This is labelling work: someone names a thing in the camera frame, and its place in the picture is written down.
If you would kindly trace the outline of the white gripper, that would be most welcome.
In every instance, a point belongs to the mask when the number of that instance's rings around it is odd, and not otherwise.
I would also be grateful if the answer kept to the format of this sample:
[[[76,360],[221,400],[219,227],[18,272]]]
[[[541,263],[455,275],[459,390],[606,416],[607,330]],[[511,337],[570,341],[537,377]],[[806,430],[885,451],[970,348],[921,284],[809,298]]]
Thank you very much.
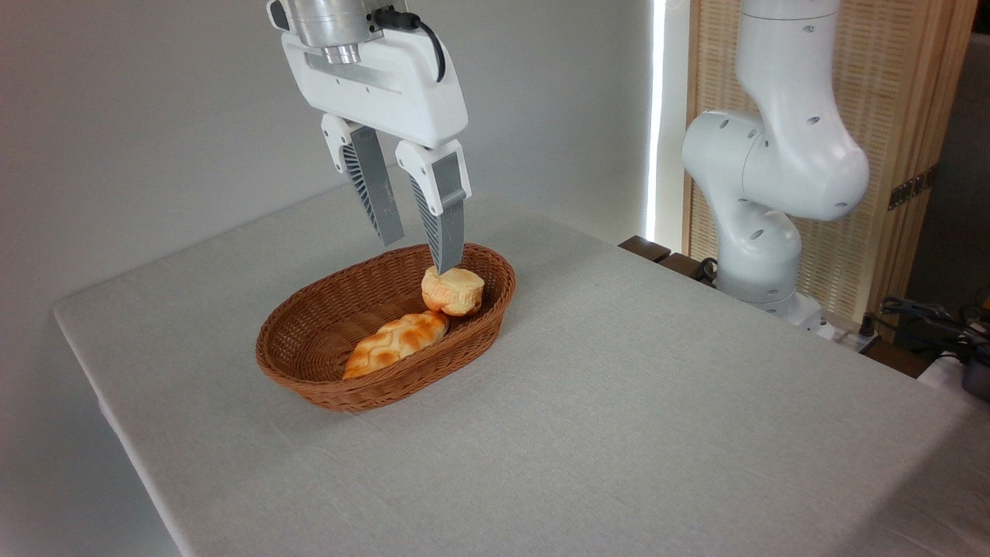
[[[282,34],[282,47],[306,101],[328,113],[321,128],[333,165],[349,177],[382,245],[405,233],[374,129],[402,138],[396,156],[410,176],[436,271],[459,265],[464,201],[473,193],[463,148],[453,140],[468,113],[450,55],[439,80],[434,43],[418,32],[387,29],[362,43],[352,64],[328,63],[290,32]]]

